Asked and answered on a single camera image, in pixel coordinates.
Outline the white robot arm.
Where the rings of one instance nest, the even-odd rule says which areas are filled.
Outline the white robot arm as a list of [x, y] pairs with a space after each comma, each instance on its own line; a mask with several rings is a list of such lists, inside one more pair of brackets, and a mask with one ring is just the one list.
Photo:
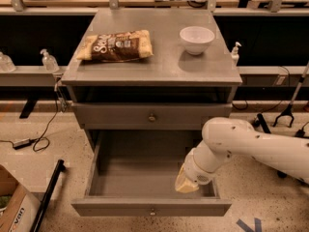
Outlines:
[[215, 117], [203, 125], [201, 142], [186, 155], [175, 190], [198, 190], [234, 155], [248, 156], [309, 183], [308, 139], [259, 132], [244, 120]]

